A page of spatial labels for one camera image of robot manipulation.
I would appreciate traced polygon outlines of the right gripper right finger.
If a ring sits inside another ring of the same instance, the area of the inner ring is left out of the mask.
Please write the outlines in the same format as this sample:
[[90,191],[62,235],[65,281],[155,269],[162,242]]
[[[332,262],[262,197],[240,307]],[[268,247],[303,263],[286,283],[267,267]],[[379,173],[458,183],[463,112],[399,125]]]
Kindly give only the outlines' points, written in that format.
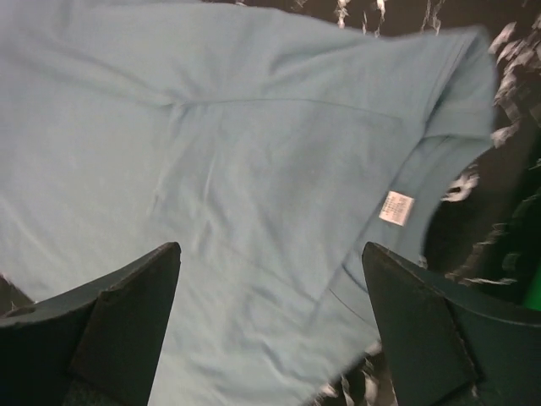
[[400,405],[538,405],[540,314],[374,243],[365,280]]

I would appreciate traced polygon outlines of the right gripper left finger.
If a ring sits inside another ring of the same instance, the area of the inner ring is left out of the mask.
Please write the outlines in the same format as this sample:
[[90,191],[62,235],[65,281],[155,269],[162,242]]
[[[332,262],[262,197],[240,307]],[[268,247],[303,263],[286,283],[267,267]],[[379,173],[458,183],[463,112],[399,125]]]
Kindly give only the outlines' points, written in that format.
[[178,285],[166,243],[1,317],[3,405],[146,405]]

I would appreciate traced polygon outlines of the grey-blue t shirt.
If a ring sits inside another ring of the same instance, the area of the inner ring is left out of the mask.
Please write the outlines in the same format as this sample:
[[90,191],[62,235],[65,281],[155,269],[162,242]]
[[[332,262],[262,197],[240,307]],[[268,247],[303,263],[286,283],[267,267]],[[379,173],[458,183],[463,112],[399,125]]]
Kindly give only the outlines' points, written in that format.
[[416,261],[490,148],[488,47],[226,3],[4,1],[1,270],[46,299],[176,241],[151,403],[303,404],[378,339],[363,247]]

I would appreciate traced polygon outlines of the green plastic bin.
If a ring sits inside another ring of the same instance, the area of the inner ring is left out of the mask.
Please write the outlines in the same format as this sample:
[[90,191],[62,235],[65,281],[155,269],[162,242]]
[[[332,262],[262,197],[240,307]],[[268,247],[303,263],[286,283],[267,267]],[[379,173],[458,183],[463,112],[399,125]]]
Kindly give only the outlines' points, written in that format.
[[511,250],[504,264],[511,276],[510,301],[540,311],[540,159],[524,180],[526,194],[511,215]]

